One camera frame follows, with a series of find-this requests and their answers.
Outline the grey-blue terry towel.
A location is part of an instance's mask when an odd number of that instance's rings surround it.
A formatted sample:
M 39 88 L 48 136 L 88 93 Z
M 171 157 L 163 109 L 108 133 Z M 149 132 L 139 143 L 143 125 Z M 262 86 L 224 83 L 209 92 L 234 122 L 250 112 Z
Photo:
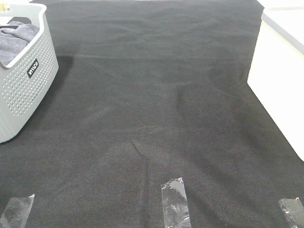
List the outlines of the grey-blue terry towel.
M 37 35 L 39 28 L 20 21 L 11 21 L 0 28 L 0 61 L 8 65 Z

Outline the black table cloth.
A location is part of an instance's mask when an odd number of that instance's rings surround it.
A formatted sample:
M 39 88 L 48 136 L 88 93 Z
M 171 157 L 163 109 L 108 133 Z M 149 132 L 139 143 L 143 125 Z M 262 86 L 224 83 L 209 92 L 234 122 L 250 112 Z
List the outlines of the black table cloth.
M 194 228 L 286 228 L 304 164 L 247 85 L 255 0 L 46 0 L 59 70 L 0 146 L 0 209 L 28 228 L 162 228 L 184 181 Z

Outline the middle clear tape strip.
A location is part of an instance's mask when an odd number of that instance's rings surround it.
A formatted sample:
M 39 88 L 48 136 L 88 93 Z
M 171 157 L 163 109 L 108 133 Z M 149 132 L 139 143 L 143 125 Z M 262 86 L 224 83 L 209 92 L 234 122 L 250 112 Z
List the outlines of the middle clear tape strip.
M 182 178 L 161 185 L 165 228 L 191 228 L 188 201 Z

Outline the clear tape strip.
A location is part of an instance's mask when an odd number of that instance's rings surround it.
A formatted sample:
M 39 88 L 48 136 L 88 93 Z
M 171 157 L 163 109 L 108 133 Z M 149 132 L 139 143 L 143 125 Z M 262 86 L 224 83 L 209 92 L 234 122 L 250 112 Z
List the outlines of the clear tape strip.
M 304 206 L 299 198 L 280 199 L 278 203 L 291 228 L 304 228 Z
M 0 218 L 1 228 L 24 228 L 34 202 L 35 194 L 10 198 Z
M 191 228 L 188 201 L 182 178 L 161 185 L 165 228 Z

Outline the white slatted storage box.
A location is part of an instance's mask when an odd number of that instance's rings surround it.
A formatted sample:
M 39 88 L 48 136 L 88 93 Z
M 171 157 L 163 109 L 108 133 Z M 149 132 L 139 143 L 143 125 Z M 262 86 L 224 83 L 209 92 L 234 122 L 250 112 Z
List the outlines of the white slatted storage box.
M 304 7 L 265 8 L 247 84 L 304 158 Z

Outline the grey perforated laundry basket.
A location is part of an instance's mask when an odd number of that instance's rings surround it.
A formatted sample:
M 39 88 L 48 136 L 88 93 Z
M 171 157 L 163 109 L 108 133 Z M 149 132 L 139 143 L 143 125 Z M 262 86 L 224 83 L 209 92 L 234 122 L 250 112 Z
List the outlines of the grey perforated laundry basket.
M 0 2 L 1 17 L 24 17 L 39 29 L 8 63 L 0 65 L 0 141 L 14 138 L 50 88 L 58 62 L 43 4 Z

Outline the right clear tape strip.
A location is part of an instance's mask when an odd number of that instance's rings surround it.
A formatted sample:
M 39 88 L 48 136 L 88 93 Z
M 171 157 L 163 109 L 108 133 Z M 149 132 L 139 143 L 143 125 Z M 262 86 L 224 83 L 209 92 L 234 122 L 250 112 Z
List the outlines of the right clear tape strip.
M 304 228 L 304 206 L 299 198 L 280 199 L 278 203 L 291 228 Z

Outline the left clear tape strip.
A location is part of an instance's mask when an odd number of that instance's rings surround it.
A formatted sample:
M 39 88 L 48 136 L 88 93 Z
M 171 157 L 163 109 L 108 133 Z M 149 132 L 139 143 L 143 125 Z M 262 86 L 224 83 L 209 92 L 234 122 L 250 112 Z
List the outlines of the left clear tape strip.
M 34 202 L 35 194 L 10 198 L 0 218 L 1 228 L 24 228 Z

